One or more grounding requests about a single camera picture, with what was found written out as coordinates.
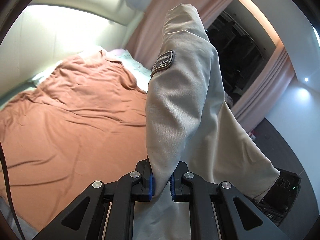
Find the light grey beige jacket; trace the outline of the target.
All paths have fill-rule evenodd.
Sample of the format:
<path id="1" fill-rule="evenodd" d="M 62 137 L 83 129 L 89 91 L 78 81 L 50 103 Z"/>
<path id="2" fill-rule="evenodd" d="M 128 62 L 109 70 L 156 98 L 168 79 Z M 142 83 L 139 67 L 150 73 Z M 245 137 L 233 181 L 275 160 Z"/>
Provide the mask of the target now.
<path id="1" fill-rule="evenodd" d="M 256 201 L 279 177 L 227 106 L 218 53 L 192 5 L 166 14 L 161 53 L 170 51 L 171 65 L 153 68 L 148 87 L 146 148 L 155 195 L 135 207 L 134 239 L 190 238 L 189 206 L 173 202 L 169 189 L 180 161 L 204 180 L 228 181 Z"/>

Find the rust orange bed cover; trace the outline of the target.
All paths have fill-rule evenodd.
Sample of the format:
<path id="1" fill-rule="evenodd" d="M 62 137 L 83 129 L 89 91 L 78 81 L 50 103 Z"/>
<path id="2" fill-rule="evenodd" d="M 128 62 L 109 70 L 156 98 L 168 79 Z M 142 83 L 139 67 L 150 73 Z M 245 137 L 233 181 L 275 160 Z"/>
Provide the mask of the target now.
<path id="1" fill-rule="evenodd" d="M 42 230 L 96 180 L 147 156 L 146 93 L 124 61 L 99 51 L 62 61 L 1 110 L 1 145 L 17 214 Z"/>

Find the mint green blanket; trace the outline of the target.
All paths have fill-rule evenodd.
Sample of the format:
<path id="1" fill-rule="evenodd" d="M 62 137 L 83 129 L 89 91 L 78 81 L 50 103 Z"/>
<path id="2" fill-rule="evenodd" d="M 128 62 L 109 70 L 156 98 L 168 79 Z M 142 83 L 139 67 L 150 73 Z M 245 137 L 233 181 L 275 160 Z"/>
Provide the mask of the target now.
<path id="1" fill-rule="evenodd" d="M 136 78 L 137 86 L 144 92 L 148 92 L 148 85 L 151 79 L 151 70 L 146 69 L 136 61 L 128 50 L 114 49 L 107 53 L 107 56 L 122 62 L 123 66 Z"/>

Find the cream padded headboard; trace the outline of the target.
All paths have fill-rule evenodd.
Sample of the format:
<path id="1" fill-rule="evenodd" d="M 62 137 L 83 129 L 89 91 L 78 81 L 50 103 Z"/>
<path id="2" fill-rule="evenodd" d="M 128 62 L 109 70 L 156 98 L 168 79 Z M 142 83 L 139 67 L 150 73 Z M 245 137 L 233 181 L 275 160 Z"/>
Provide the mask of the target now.
<path id="1" fill-rule="evenodd" d="M 26 7 L 1 43 L 1 96 L 74 54 L 96 46 L 125 47 L 143 16 L 137 12 L 122 25 L 65 7 Z"/>

